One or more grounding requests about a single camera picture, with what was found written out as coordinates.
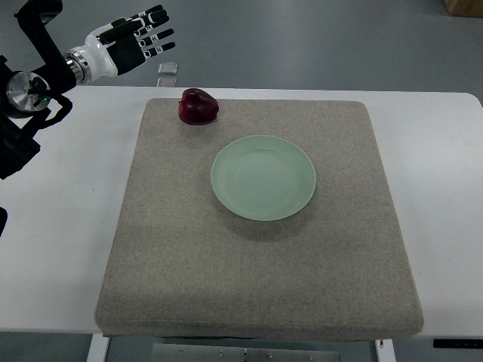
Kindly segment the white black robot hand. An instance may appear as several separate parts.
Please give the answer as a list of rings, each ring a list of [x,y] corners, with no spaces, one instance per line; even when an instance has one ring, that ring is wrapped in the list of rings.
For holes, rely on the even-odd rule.
[[[66,62],[79,84],[89,84],[101,77],[124,75],[148,59],[175,47],[163,41],[173,29],[158,28],[169,21],[162,5],[155,5],[130,17],[121,17],[101,26],[85,39],[82,46],[66,53]]]

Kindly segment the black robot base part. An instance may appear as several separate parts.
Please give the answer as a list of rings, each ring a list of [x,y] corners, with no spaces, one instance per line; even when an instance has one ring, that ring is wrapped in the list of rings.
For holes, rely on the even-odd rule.
[[[0,235],[5,230],[6,223],[8,221],[8,212],[3,207],[0,207]]]

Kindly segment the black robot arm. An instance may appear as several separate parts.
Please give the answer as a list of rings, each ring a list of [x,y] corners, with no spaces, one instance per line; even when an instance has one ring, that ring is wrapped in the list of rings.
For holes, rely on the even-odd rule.
[[[1,57],[1,178],[20,171],[41,146],[39,130],[62,121],[72,110],[64,96],[77,78],[45,26],[63,10],[61,1],[27,1],[14,15],[45,64],[30,72],[13,71]]]

